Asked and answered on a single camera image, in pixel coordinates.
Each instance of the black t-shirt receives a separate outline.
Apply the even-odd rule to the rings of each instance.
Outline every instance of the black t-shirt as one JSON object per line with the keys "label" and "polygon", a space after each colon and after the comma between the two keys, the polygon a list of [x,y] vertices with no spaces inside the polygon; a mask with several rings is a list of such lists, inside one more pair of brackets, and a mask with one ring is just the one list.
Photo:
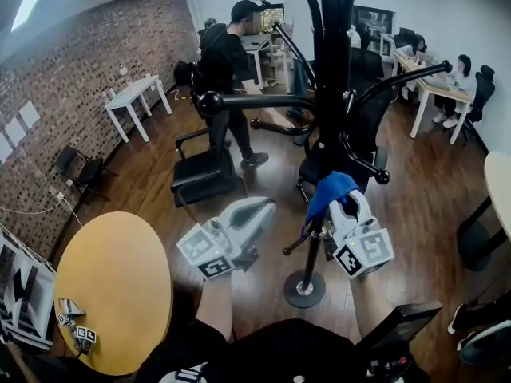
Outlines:
{"label": "black t-shirt", "polygon": [[230,345],[195,320],[153,350],[135,382],[353,383],[364,380],[363,369],[348,339],[299,319],[277,322]]}
{"label": "black t-shirt", "polygon": [[207,90],[232,93],[233,76],[239,82],[254,79],[240,38],[228,34],[225,24],[215,24],[208,29],[202,37],[200,50],[200,67]]}

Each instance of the hardwood floor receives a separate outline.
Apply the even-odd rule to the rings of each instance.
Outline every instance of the hardwood floor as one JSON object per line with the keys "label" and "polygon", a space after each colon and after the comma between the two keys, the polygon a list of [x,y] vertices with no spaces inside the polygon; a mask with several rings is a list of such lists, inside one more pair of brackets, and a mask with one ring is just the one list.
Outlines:
{"label": "hardwood floor", "polygon": [[[104,192],[112,200],[104,203],[91,199],[90,207],[77,212],[83,223],[108,211],[130,211],[146,220],[160,236],[175,280],[200,287],[201,278],[190,269],[176,248],[176,241],[193,222],[183,209],[174,207],[170,184],[173,166],[178,160],[175,139],[202,128],[204,122],[188,101],[173,101],[174,113],[167,116],[159,107],[144,122],[150,142],[144,143],[135,132],[113,157],[109,168],[119,173],[109,179]],[[487,196],[483,176],[485,155],[474,143],[465,148],[449,144],[449,138],[430,122],[433,109],[427,109],[416,140],[410,139],[415,113],[399,102],[391,105],[378,134],[378,144],[389,152],[391,181],[386,186],[370,182],[366,196],[380,223],[387,227],[394,243],[396,259],[384,266],[378,276],[393,304],[438,300],[441,313],[413,343],[418,364],[432,381],[497,381],[487,369],[461,365],[456,343],[461,337],[448,335],[446,327],[454,309],[478,296],[492,278],[509,266],[509,244],[499,248],[491,263],[481,273],[466,270],[457,253],[455,231]],[[249,117],[259,115],[248,111]],[[349,337],[360,339],[353,298],[347,277],[335,263],[326,263],[320,254],[316,270],[327,282],[327,292],[320,305],[297,310],[283,297],[283,283],[294,270],[304,267],[307,246],[290,257],[282,249],[299,236],[306,207],[295,189],[295,177],[304,158],[288,137],[271,132],[250,132],[255,151],[268,152],[271,159],[244,178],[251,195],[266,195],[277,202],[276,226],[259,245],[261,259],[247,273],[234,277],[234,328],[244,336],[269,323],[285,318],[304,318]],[[201,138],[184,146],[191,155],[207,146]],[[232,155],[239,169],[240,153],[233,141]],[[204,222],[219,214],[241,191],[193,206]],[[498,228],[495,214],[484,216],[487,227]],[[66,232],[61,252],[77,231],[73,223]],[[483,297],[488,302],[505,291],[509,276],[497,279]]]}

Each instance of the black cap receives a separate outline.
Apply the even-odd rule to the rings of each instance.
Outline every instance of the black cap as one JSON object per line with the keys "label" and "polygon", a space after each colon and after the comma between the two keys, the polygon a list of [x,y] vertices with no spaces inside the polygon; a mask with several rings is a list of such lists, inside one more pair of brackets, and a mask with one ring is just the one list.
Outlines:
{"label": "black cap", "polygon": [[247,17],[250,13],[259,13],[264,8],[259,4],[254,3],[251,0],[242,0],[237,2],[231,10],[231,21],[239,22],[240,20]]}

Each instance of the red brick wall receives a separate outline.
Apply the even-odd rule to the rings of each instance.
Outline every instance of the red brick wall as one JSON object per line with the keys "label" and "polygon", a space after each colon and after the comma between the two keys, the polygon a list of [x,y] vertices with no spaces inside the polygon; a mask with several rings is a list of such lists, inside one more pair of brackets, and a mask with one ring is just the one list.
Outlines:
{"label": "red brick wall", "polygon": [[[13,154],[0,164],[0,206],[42,211],[56,200],[49,187],[66,194],[74,206],[79,194],[55,168],[70,144],[86,155],[106,157],[121,141],[102,105],[101,92],[119,92],[126,78],[159,74],[168,89],[179,60],[192,60],[196,39],[186,0],[117,0],[46,31],[37,41],[0,64],[0,128],[31,100],[41,119]],[[129,68],[119,75],[121,64]],[[148,93],[149,106],[157,92]],[[127,113],[120,122],[133,126]],[[0,221],[44,257],[69,217],[64,205],[44,215],[0,211]]]}

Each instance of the blue cloth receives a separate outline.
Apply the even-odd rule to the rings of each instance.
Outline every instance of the blue cloth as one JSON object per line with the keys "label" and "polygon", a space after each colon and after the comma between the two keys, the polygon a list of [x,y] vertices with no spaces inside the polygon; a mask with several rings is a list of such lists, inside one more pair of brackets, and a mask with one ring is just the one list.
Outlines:
{"label": "blue cloth", "polygon": [[344,208],[347,207],[347,194],[359,190],[358,185],[351,176],[340,172],[332,172],[329,176],[318,182],[316,193],[309,204],[305,226],[313,219],[325,215],[330,203],[339,201]]}

